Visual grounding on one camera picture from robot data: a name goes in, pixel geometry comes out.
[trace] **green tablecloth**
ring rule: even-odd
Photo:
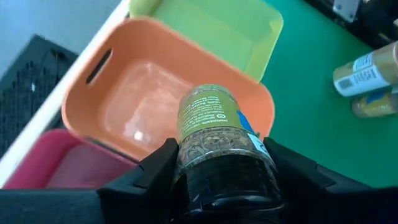
[[[271,137],[373,187],[398,184],[398,118],[360,119],[338,95],[333,70],[371,51],[303,0],[267,0],[284,28],[262,79],[275,101]]]

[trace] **plastic bin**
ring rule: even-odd
[[[130,16],[151,16],[260,81],[282,30],[262,0],[131,0]]]
[[[38,139],[3,188],[97,188],[135,166],[67,130],[54,129]]]
[[[149,18],[107,37],[69,89],[62,118],[75,134],[141,160],[177,138],[180,100],[206,83],[229,89],[254,130],[269,134],[274,104],[265,86]]]

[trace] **black plastic crate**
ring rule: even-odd
[[[0,157],[76,58],[77,54],[38,35],[31,38],[0,80]]]

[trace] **gray floor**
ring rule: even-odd
[[[80,53],[120,0],[0,0],[0,78],[33,34]]]

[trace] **basket handle hole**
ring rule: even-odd
[[[86,84],[92,84],[99,72],[103,69],[104,65],[106,62],[108,62],[109,56],[112,54],[112,49],[109,49],[105,52],[105,54],[102,56],[101,60],[98,62],[98,64],[95,66],[93,71],[90,73],[90,75],[86,79]]]

